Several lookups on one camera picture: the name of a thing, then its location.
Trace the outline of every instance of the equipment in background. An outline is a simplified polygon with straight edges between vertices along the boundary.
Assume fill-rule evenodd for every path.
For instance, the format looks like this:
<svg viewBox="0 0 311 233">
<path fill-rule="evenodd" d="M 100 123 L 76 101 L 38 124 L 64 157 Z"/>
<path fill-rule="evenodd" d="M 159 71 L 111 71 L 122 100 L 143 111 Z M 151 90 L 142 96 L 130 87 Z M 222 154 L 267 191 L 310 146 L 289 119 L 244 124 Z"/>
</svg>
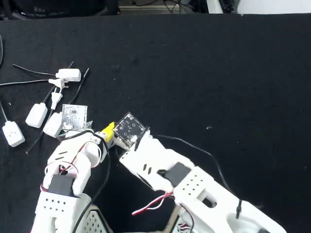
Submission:
<svg viewBox="0 0 311 233">
<path fill-rule="evenodd" d="M 116 0 L 2 0 L 9 19 L 104 16 L 119 11 Z"/>
</svg>

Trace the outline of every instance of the red wire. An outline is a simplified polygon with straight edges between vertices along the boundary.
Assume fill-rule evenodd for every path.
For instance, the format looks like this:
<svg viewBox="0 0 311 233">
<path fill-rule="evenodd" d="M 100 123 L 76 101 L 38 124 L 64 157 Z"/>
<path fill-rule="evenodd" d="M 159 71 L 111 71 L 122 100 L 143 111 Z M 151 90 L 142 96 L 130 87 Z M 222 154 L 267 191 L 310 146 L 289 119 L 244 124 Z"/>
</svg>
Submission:
<svg viewBox="0 0 311 233">
<path fill-rule="evenodd" d="M 156 199 L 154 199 L 152 202 L 150 202 L 148 205 L 146 205 L 145 207 L 141 208 L 140 210 L 136 210 L 132 213 L 132 216 L 138 215 L 144 211 L 146 211 L 151 205 L 157 203 L 158 201 L 167 198 L 168 196 L 170 196 L 172 193 L 166 193 L 160 197 L 157 197 Z"/>
</svg>

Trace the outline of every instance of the power plug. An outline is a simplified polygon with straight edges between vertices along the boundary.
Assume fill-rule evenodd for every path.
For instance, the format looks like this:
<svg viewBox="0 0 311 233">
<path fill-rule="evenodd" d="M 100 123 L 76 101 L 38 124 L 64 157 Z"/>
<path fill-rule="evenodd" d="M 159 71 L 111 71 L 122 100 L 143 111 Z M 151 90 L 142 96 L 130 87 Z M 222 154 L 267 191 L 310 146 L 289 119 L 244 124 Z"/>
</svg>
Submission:
<svg viewBox="0 0 311 233">
<path fill-rule="evenodd" d="M 57 138 L 62 131 L 62 112 L 53 113 L 43 128 L 43 132 L 48 136 Z"/>
<path fill-rule="evenodd" d="M 30 110 L 27 118 L 26 124 L 35 128 L 40 128 L 45 116 L 47 115 L 48 108 L 45 103 L 36 103 Z"/>
<path fill-rule="evenodd" d="M 14 121 L 7 121 L 2 127 L 2 130 L 11 147 L 16 147 L 25 141 L 24 135 Z"/>
</svg>

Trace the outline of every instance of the black fabric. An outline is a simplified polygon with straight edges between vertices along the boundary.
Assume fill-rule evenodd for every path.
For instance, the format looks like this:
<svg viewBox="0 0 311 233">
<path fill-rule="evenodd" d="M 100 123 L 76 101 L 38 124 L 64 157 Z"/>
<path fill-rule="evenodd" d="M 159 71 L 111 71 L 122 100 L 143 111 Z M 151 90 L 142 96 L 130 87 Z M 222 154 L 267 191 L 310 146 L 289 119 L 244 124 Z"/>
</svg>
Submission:
<svg viewBox="0 0 311 233">
<path fill-rule="evenodd" d="M 213 153 L 242 200 L 261 206 L 287 232 L 309 232 L 311 15 L 94 17 L 0 23 L 5 55 L 0 83 L 32 77 L 12 63 L 56 72 L 71 60 L 90 67 L 77 104 L 101 130 L 131 111 L 153 134 L 181 137 Z M 63 103 L 78 83 L 69 83 Z M 8 118 L 26 143 L 0 137 L 1 232 L 31 229 L 39 185 L 57 140 L 25 125 L 47 83 L 0 87 Z M 209 157 L 178 141 L 161 142 L 221 182 Z M 94 195 L 105 165 L 92 171 Z M 173 209 L 132 217 L 155 193 L 112 159 L 95 203 L 116 232 L 162 230 Z"/>
</svg>

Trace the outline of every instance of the white wire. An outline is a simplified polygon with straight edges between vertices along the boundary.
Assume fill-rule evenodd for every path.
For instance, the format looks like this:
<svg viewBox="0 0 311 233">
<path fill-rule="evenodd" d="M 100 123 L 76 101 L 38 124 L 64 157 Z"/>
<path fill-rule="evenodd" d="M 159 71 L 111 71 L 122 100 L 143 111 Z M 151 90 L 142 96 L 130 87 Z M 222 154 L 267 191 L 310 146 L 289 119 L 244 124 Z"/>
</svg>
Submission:
<svg viewBox="0 0 311 233">
<path fill-rule="evenodd" d="M 156 209 L 158 209 L 158 208 L 161 207 L 161 205 L 163 204 L 163 202 L 164 202 L 164 198 L 161 200 L 161 202 L 160 202 L 160 204 L 159 204 L 158 206 L 147 208 L 147 210 L 156 210 Z"/>
<path fill-rule="evenodd" d="M 40 82 L 48 82 L 47 79 L 39 79 L 39 80 L 32 80 L 32 81 L 24 81 L 24 82 L 13 82 L 13 83 L 0 83 L 0 86 L 9 86 L 15 84 L 28 84 L 28 83 L 40 83 Z"/>
</svg>

